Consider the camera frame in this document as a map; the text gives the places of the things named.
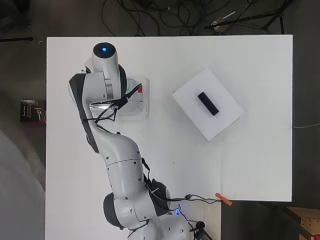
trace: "white tabletop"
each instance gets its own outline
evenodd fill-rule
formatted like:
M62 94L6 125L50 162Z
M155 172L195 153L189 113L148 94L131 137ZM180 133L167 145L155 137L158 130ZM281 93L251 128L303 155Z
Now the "white tabletop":
M99 42L115 45L127 76L150 80L146 121L108 125L137 142L173 197L291 201L292 37L49 38L47 50L46 239L125 239L105 220L111 188L88 145L67 85ZM244 109L207 142L172 93L209 67ZM220 238L220 204L183 204Z

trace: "white box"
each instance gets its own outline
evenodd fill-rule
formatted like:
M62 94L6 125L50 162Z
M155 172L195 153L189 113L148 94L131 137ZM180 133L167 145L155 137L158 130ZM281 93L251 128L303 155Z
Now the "white box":
M204 92L217 107L213 116L198 95ZM210 141L243 114L241 106L218 81L209 68L204 69L173 93L183 111L189 116L203 136Z

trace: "floor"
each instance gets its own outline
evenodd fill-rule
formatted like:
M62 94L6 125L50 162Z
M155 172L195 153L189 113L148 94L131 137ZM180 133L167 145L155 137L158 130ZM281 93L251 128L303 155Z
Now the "floor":
M166 6L172 0L158 1ZM215 0L210 7L216 9L225 0ZM278 6L280 0L258 0L244 16L267 12ZM19 126L45 165L45 126L19 123L21 99L46 97L46 37L49 36L111 36L101 22L103 0L34 0L31 2L30 28L15 27L0 31L0 37L33 36L33 42L0 44L0 100L7 102L12 115L8 126ZM233 0L225 9L213 14L205 24L230 12L236 14L246 7L246 0ZM294 35L293 70L293 122L309 125L320 122L320 16L317 0L295 0L284 16L286 33ZM134 36L137 27L116 1L107 1L105 21L119 36ZM168 23L177 24L175 18ZM154 22L142 16L146 35L157 34ZM279 34L276 22L271 33ZM212 31L199 27L197 34L212 35ZM264 34L264 32L234 26L228 34ZM175 36L179 31L161 24L161 35ZM296 129L293 132L293 203L290 205L320 208L320 127ZM270 209L255 202L235 202L233 207L222 208L222 239L298 239L298 234Z

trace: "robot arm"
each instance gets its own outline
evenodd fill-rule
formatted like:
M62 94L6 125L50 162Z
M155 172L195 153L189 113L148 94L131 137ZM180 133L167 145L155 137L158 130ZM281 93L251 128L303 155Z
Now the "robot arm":
M114 46L97 44L91 61L91 69L87 68L87 74L76 74L69 81L69 89L88 142L107 166L113 193L104 200L106 219L120 229L132 230L130 239L188 239L189 226L185 219L168 215L170 202L159 201L150 191L151 188L158 196L167 199L169 192L165 185L153 180L146 187L147 179L137 144L128 137L103 129L92 117L90 104L126 103L126 76L118 65Z

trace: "orange handle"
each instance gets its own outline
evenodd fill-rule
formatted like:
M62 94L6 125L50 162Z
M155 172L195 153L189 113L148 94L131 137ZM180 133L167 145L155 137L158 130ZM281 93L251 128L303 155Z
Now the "orange handle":
M225 197L221 196L220 193L216 193L216 197L220 198L225 204L227 204L228 206L232 206L232 202L228 199L226 199Z

